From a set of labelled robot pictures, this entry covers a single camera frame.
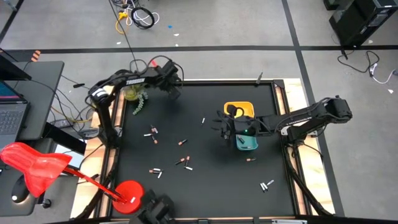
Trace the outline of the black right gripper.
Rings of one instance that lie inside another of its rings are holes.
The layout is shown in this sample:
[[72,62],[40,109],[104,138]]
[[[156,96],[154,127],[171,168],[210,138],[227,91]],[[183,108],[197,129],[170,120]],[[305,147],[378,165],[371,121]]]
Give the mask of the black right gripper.
[[230,126],[220,127],[221,137],[231,139],[232,134],[240,136],[258,136],[261,130],[260,122],[249,116],[240,116],[233,119],[216,118],[212,122],[224,123]]

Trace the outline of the teal plastic bin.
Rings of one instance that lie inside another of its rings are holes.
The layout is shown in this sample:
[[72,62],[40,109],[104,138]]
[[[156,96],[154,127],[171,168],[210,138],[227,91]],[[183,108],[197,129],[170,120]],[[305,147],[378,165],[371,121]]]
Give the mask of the teal plastic bin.
[[[244,144],[239,141],[238,136],[244,139]],[[240,151],[252,151],[257,149],[258,146],[257,139],[254,136],[236,135],[236,147]]]

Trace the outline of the yellow plastic bin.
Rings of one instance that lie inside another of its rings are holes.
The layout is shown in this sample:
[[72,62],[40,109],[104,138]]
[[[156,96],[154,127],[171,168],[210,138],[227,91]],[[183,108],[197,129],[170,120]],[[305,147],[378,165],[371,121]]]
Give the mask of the yellow plastic bin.
[[[238,110],[237,112],[229,112],[228,106],[233,105]],[[234,118],[238,118],[240,116],[249,116],[251,118],[254,117],[254,106],[249,101],[230,101],[224,104],[224,113],[228,115],[233,115]]]

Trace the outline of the small potted succulent plant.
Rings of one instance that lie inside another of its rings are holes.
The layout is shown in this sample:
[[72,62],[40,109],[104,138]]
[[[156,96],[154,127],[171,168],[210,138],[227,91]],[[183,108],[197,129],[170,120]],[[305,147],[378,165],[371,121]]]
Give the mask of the small potted succulent plant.
[[132,112],[133,115],[138,114],[144,107],[144,103],[149,99],[148,93],[145,91],[144,85],[130,85],[122,89],[124,99],[127,101],[135,102],[136,108]]

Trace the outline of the white tablet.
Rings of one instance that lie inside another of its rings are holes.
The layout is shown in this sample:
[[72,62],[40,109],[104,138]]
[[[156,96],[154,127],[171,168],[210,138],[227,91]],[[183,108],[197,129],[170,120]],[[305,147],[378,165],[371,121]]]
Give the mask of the white tablet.
[[67,147],[64,147],[62,145],[55,145],[55,153],[61,153],[61,154],[66,154],[72,157],[71,161],[68,163],[70,167],[80,169],[81,164],[84,159],[84,155],[80,154],[79,152],[73,151]]

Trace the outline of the black desk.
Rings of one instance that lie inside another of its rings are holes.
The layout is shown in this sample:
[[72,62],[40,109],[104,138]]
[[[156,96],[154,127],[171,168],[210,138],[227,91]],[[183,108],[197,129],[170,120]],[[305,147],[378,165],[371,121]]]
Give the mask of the black desk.
[[51,130],[47,118],[50,115],[50,107],[55,96],[54,91],[60,82],[65,63],[62,61],[16,62],[15,65],[24,69],[32,77],[30,81],[6,82],[30,103],[17,140],[33,141],[46,137]]

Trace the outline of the dark grey side table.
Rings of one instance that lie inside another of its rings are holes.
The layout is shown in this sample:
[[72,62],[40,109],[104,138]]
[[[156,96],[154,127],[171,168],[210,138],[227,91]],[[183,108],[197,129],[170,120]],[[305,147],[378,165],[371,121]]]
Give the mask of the dark grey side table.
[[[39,208],[39,199],[31,194],[21,203],[12,200],[12,189],[22,173],[15,169],[4,169],[0,173],[0,217],[28,216],[35,208]],[[72,206],[77,188],[77,177],[61,175],[47,189],[43,198],[51,201],[51,208],[66,202]]]

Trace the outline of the red desk lamp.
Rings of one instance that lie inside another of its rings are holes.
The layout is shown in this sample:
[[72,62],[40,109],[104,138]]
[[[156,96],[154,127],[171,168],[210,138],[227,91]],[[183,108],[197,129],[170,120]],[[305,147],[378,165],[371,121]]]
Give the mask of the red desk lamp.
[[142,206],[144,188],[140,183],[127,180],[111,190],[79,170],[70,168],[68,164],[72,156],[68,154],[42,154],[24,143],[14,142],[2,149],[0,158],[5,164],[23,173],[25,184],[35,197],[44,193],[64,172],[85,179],[102,190],[119,213],[131,214]]

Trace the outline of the grey laptop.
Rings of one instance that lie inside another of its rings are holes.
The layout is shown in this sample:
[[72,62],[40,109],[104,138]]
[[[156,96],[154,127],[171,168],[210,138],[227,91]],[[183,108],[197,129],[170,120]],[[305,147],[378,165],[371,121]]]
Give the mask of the grey laptop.
[[16,142],[29,108],[22,95],[0,80],[0,151]]

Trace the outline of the black monitor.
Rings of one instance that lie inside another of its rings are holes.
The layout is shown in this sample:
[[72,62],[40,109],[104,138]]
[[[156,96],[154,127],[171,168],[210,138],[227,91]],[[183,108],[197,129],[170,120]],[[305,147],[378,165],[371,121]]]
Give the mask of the black monitor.
[[32,77],[25,71],[30,61],[25,63],[24,68],[19,68],[14,62],[18,60],[0,48],[0,80],[30,81]]

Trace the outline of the black equipment cabinet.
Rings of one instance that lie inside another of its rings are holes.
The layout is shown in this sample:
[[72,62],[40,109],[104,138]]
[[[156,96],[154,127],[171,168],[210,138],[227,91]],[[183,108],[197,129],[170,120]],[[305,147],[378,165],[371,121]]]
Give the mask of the black equipment cabinet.
[[341,0],[329,19],[339,43],[358,47],[398,11],[398,0]]

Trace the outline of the black computer mouse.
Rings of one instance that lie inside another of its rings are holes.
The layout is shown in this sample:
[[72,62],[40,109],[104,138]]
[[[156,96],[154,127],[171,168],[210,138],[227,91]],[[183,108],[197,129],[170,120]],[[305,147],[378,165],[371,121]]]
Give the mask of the black computer mouse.
[[12,188],[11,200],[14,203],[22,203],[28,198],[29,194],[30,192],[26,186],[24,175],[22,175],[16,180]]

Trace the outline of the silver metal bracket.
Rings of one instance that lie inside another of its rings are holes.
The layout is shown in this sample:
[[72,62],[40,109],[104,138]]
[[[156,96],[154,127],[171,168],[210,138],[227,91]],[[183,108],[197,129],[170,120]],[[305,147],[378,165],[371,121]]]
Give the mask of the silver metal bracket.
[[272,224],[308,224],[306,220],[295,220],[295,219],[272,219]]

